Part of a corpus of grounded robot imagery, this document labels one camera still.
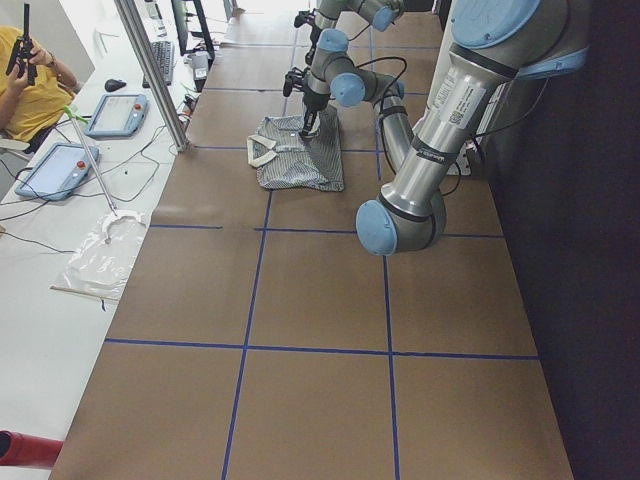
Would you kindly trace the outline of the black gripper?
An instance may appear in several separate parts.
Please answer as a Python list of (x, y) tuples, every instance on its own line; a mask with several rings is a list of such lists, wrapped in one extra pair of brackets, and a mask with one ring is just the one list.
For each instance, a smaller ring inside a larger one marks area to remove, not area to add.
[(324, 110), (328, 105), (328, 96), (319, 94), (303, 95), (303, 127), (299, 135), (302, 139), (310, 139), (313, 135), (313, 127), (316, 122), (318, 113)]

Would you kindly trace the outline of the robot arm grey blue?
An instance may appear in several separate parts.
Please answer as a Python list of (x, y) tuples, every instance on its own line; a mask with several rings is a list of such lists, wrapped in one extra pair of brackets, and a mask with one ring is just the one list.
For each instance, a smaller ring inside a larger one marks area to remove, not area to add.
[(321, 0), (311, 10), (301, 10), (294, 18), (294, 27), (311, 27), (310, 40), (317, 43), (320, 33), (336, 27), (341, 15), (354, 13), (373, 29), (384, 32), (405, 12), (405, 3), (395, 0)]
[(351, 11), (382, 31), (404, 10), (400, 1), (322, 1), (300, 12), (295, 25), (312, 29), (307, 66), (288, 72), (283, 88), (303, 95), (303, 136), (330, 100), (375, 108), (395, 176), (359, 207), (356, 230), (363, 247), (381, 256), (438, 240), (446, 224), (441, 182), (500, 85), (573, 72), (588, 52), (587, 1), (460, 1), (450, 15), (449, 68), (433, 104), (411, 124), (401, 83), (355, 66), (337, 28), (340, 15)]

